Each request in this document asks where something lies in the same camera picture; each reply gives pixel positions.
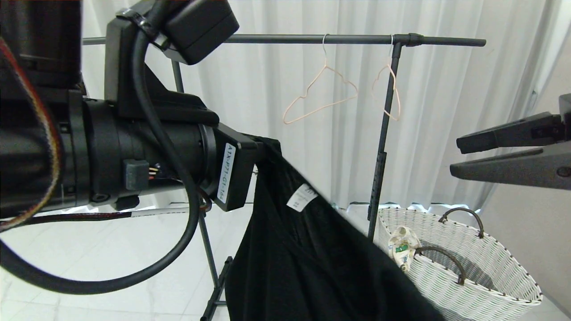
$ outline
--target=curtain fold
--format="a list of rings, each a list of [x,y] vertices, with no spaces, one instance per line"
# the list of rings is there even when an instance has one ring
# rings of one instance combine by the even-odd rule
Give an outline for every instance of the curtain fold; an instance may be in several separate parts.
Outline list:
[[[113,14],[133,3],[85,0],[84,37],[103,36]],[[238,33],[419,33],[488,41],[481,48],[403,48],[397,76],[402,114],[398,122],[389,123],[381,202],[479,207],[491,184],[460,181],[448,166],[496,152],[461,155],[456,138],[525,115],[530,90],[522,90],[522,84],[549,68],[537,54],[541,48],[534,46],[534,39],[550,30],[542,27],[549,19],[543,15],[549,9],[546,0],[230,3],[240,23]],[[320,45],[223,44],[199,64],[182,66],[182,76],[185,91],[200,96],[223,123],[280,140],[284,156],[325,196],[346,207],[369,201],[388,72],[375,86],[378,100],[371,87],[387,63],[390,46],[325,48],[329,66],[353,82],[359,96],[291,125],[283,124],[283,112],[323,66]],[[83,58],[87,90],[93,98],[102,98],[103,46],[84,47]],[[168,89],[175,89],[167,58],[152,49],[146,62]],[[530,64],[534,67],[524,72]],[[325,71],[288,116],[299,117],[350,95],[352,88]],[[396,97],[392,112],[397,113]]]

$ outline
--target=brown handle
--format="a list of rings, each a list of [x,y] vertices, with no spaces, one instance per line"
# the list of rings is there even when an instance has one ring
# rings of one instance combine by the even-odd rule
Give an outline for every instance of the brown handle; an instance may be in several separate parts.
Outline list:
[[[438,221],[440,223],[444,223],[444,222],[448,221],[448,214],[450,214],[454,211],[465,211],[465,212],[468,212],[468,213],[474,215],[474,217],[476,218],[476,221],[478,221],[478,226],[480,227],[480,232],[478,233],[478,237],[481,239],[484,238],[484,225],[482,224],[482,220],[480,219],[478,214],[476,214],[476,212],[474,212],[468,208],[463,208],[463,207],[452,208],[452,209],[446,211],[446,213],[444,213],[444,215],[442,215],[442,217]]]
[[[437,251],[446,255],[460,269],[460,275],[458,276],[458,284],[461,286],[464,285],[464,280],[466,280],[466,272],[464,271],[462,264],[460,264],[460,262],[452,254],[450,254],[450,252],[436,246],[422,246],[416,249],[415,255],[417,253],[422,254],[422,251]]]

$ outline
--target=wire hanger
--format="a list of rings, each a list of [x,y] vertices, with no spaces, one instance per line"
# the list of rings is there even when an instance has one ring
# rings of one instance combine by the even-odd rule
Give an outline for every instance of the wire hanger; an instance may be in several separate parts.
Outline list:
[[[318,111],[320,111],[320,110],[322,110],[322,109],[324,109],[324,108],[327,108],[327,107],[330,107],[330,106],[333,106],[333,105],[336,105],[336,104],[339,104],[339,103],[348,101],[348,100],[350,100],[350,99],[356,98],[356,97],[358,96],[358,94],[359,94],[359,90],[357,89],[357,86],[355,86],[354,83],[350,82],[349,80],[346,80],[346,79],[345,79],[345,76],[343,76],[340,72],[338,72],[337,70],[335,70],[335,69],[333,69],[333,68],[331,68],[331,67],[329,67],[329,66],[327,65],[327,51],[325,50],[325,37],[327,37],[327,35],[328,35],[328,34],[323,35],[323,41],[322,41],[322,43],[321,43],[321,45],[322,45],[322,47],[323,47],[323,53],[325,54],[325,65],[324,65],[323,68],[321,68],[321,70],[317,73],[317,76],[315,76],[315,78],[312,80],[312,82],[309,83],[309,86],[307,86],[307,88],[305,88],[305,94],[304,94],[303,96],[299,96],[299,97],[297,97],[296,99],[294,99],[293,102],[291,102],[291,104],[289,104],[289,106],[287,106],[287,108],[285,109],[285,112],[284,112],[284,115],[283,115],[283,117],[282,117],[282,120],[283,120],[284,124],[286,124],[286,125],[289,125],[289,124],[291,124],[291,123],[297,122],[297,121],[299,121],[299,120],[301,120],[301,119],[303,119],[303,118],[305,118],[305,117],[307,117],[307,116],[309,116],[309,115],[311,115],[311,114],[313,114],[313,113],[316,113],[316,112],[318,112]],[[329,70],[333,71],[336,75],[341,76],[341,80],[343,80],[343,83],[346,83],[346,84],[349,84],[349,85],[353,86],[353,88],[355,89],[355,95],[352,96],[352,97],[343,99],[343,100],[341,100],[341,101],[337,101],[337,102],[330,103],[330,104],[328,104],[328,105],[319,107],[319,108],[317,108],[316,110],[310,111],[309,113],[307,113],[307,114],[305,114],[305,115],[303,115],[303,116],[301,116],[301,117],[298,117],[298,118],[296,118],[296,119],[294,119],[294,120],[292,120],[292,121],[286,121],[286,115],[287,115],[287,113],[289,112],[289,110],[291,109],[291,107],[292,107],[293,105],[295,105],[295,103],[296,103],[298,100],[300,100],[300,99],[305,99],[305,98],[307,97],[307,94],[309,93],[309,88],[311,88],[311,86],[313,86],[313,84],[317,81],[317,79],[322,75],[322,73],[323,73],[326,69],[329,69]]]
[[[379,81],[379,78],[381,77],[381,73],[383,72],[383,70],[388,68],[389,71],[391,72],[391,76],[393,77],[393,90],[395,91],[395,94],[396,94],[396,101],[399,104],[399,115],[397,117],[394,117],[393,115],[388,113],[384,108],[383,108],[383,111],[385,112],[385,114],[387,116],[391,117],[392,119],[394,119],[395,121],[398,122],[400,119],[400,96],[399,96],[399,90],[396,88],[396,75],[395,75],[395,72],[392,70],[392,67],[391,67],[392,50],[393,50],[393,35],[391,35],[391,49],[389,50],[388,62],[381,70],[379,70],[379,73],[377,74],[377,78],[375,78],[375,81],[373,81],[373,86],[371,87],[371,96],[373,96],[373,99],[375,101],[379,101],[379,99],[375,96],[375,84],[377,84],[377,81]]]

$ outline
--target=black garment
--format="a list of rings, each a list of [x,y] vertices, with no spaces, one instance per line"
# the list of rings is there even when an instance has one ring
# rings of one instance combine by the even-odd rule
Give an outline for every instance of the black garment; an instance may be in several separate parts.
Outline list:
[[[289,208],[297,188],[311,185],[262,140],[268,159],[258,164],[252,218],[226,279],[232,321],[444,320],[324,198]]]

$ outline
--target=floor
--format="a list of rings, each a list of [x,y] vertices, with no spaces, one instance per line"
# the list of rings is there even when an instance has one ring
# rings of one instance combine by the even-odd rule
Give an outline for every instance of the floor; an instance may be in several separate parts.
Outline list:
[[[206,217],[215,261],[238,249],[251,205],[233,212],[213,209]],[[367,228],[366,206],[352,206],[348,219]],[[106,222],[29,226],[2,239],[32,264],[57,275],[104,280],[135,272],[166,253],[183,231],[184,215]],[[28,285],[0,271],[1,321],[198,321],[211,295],[202,240],[197,231],[186,251],[157,276],[125,290],[94,296],[61,295]],[[214,321],[229,320],[226,308]],[[569,321],[546,300],[521,320]]]

